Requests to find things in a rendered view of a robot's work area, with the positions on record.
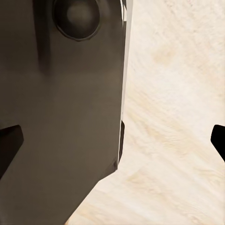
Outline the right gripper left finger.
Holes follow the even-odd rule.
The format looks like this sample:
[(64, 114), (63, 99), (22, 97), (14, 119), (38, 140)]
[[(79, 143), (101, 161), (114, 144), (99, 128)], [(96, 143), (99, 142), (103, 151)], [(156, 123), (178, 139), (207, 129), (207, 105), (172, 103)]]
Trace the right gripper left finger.
[(0, 180), (24, 142), (20, 125), (0, 130)]

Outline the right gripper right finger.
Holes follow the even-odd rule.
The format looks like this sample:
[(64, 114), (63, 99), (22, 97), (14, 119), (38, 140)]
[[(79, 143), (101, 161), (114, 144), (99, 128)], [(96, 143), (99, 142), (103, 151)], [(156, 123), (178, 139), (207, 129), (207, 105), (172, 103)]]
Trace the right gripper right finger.
[(210, 140), (225, 161), (225, 126), (215, 125)]

